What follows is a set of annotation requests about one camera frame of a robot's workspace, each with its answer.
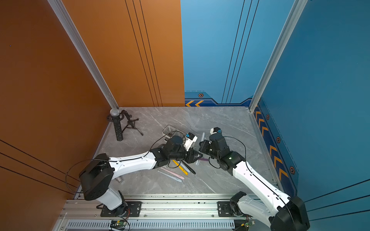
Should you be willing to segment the pink toothbrush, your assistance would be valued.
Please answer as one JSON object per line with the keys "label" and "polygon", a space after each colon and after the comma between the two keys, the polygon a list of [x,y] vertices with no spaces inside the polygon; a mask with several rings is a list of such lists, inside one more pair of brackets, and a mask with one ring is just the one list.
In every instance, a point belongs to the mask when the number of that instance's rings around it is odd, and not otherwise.
{"label": "pink toothbrush", "polygon": [[183,176],[181,176],[181,175],[179,175],[179,174],[177,174],[177,173],[174,173],[174,172],[172,172],[172,171],[169,171],[169,170],[167,170],[166,168],[161,167],[161,169],[162,169],[162,170],[164,170],[164,171],[166,171],[166,172],[168,172],[168,173],[170,173],[171,175],[173,175],[173,176],[175,176],[175,177],[177,177],[177,178],[181,179],[181,180],[184,180],[184,179],[185,179]]}

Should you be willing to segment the pale blue toothbrush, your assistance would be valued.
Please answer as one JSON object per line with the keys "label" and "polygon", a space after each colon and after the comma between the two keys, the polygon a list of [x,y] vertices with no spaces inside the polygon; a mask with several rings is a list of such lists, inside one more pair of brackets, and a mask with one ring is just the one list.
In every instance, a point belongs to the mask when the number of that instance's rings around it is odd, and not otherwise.
{"label": "pale blue toothbrush", "polygon": [[177,181],[177,182],[183,182],[183,180],[182,180],[182,179],[179,179],[179,178],[177,178],[177,177],[175,177],[175,176],[171,176],[171,175],[166,174],[166,173],[164,173],[164,172],[161,172],[161,171],[159,171],[159,170],[158,170],[158,172],[159,172],[160,174],[162,174],[162,175],[166,176],[166,177],[169,177],[169,178],[171,178],[171,179],[173,179],[173,180]]}

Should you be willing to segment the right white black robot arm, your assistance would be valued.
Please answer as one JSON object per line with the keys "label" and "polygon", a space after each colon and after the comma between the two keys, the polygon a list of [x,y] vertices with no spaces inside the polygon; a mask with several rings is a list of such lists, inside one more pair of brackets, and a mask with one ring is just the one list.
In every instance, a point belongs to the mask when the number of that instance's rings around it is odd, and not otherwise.
{"label": "right white black robot arm", "polygon": [[221,169],[244,183],[261,200],[235,195],[235,209],[259,220],[272,231],[307,231],[310,223],[305,204],[263,178],[241,154],[230,150],[222,133],[213,133],[199,144],[199,151],[217,160]]}

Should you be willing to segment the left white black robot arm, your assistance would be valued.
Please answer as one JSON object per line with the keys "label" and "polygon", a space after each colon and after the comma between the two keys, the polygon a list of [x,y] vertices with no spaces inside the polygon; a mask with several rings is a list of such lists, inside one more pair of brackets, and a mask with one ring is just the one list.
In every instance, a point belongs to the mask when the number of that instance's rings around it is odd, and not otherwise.
{"label": "left white black robot arm", "polygon": [[172,160],[192,164],[202,158],[192,148],[197,139],[192,133],[184,137],[174,135],[158,148],[130,157],[99,154],[79,174],[84,199],[99,201],[115,217],[127,214],[129,209],[123,194],[110,187],[111,181],[132,172],[168,165]]}

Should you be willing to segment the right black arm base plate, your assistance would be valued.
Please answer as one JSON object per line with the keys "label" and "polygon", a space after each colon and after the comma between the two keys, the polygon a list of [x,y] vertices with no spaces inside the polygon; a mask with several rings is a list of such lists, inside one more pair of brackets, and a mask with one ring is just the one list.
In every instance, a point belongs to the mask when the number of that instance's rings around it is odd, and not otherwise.
{"label": "right black arm base plate", "polygon": [[235,202],[219,201],[217,202],[217,209],[219,217],[238,217],[241,215]]}

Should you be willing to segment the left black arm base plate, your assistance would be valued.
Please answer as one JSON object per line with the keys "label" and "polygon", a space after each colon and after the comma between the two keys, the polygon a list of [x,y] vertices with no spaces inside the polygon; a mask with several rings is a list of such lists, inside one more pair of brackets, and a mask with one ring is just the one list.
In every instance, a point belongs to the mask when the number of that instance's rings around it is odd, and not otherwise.
{"label": "left black arm base plate", "polygon": [[96,208],[101,209],[101,217],[125,217],[135,218],[139,217],[141,211],[142,202],[124,202],[114,210],[109,210],[107,206],[101,204]]}

